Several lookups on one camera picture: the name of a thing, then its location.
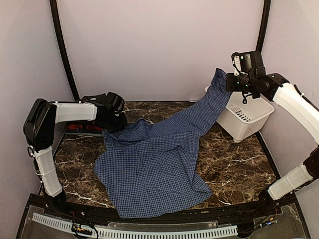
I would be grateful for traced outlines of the blue checked long sleeve shirt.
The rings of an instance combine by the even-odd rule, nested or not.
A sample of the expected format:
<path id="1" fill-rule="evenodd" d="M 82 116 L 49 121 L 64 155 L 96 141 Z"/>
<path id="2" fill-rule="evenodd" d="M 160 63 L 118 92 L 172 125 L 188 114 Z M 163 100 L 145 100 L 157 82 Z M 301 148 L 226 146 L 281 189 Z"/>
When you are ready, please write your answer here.
<path id="1" fill-rule="evenodd" d="M 192 106 L 150 124 L 145 119 L 104 133 L 105 152 L 94 173 L 122 219 L 152 218 L 189 209 L 212 191 L 196 173 L 199 140 L 225 109 L 226 73 L 216 69 L 206 94 Z"/>

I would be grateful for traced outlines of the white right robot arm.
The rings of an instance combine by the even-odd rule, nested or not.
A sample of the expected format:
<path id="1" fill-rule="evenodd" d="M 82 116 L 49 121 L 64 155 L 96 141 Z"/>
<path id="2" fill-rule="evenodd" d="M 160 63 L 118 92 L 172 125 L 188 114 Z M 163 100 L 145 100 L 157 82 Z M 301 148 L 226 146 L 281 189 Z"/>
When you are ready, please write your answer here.
<path id="1" fill-rule="evenodd" d="M 226 90 L 250 93 L 253 98 L 263 96 L 286 111 L 295 122 L 289 125 L 293 139 L 302 130 L 302 139 L 313 140 L 314 150 L 296 168 L 272 183 L 261 193 L 261 200 L 254 211 L 265 216 L 274 207 L 274 202 L 293 191 L 303 188 L 319 178 L 319 110 L 305 98 L 297 86 L 278 73 L 266 74 L 264 68 L 251 69 L 249 73 L 228 73 Z"/>

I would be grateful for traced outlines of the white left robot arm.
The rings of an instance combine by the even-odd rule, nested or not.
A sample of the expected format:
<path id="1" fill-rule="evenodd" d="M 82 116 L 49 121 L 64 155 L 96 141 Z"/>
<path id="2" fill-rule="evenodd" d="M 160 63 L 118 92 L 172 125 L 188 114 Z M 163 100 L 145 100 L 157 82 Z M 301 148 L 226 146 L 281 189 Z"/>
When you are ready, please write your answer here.
<path id="1" fill-rule="evenodd" d="M 63 194 L 53 160 L 55 126 L 62 122 L 92 121 L 109 133 L 123 130 L 127 118 L 123 112 L 124 99 L 109 92 L 84 96 L 76 102 L 58 102 L 37 99 L 23 126 L 28 154 L 34 159 L 35 171 L 48 196 Z"/>

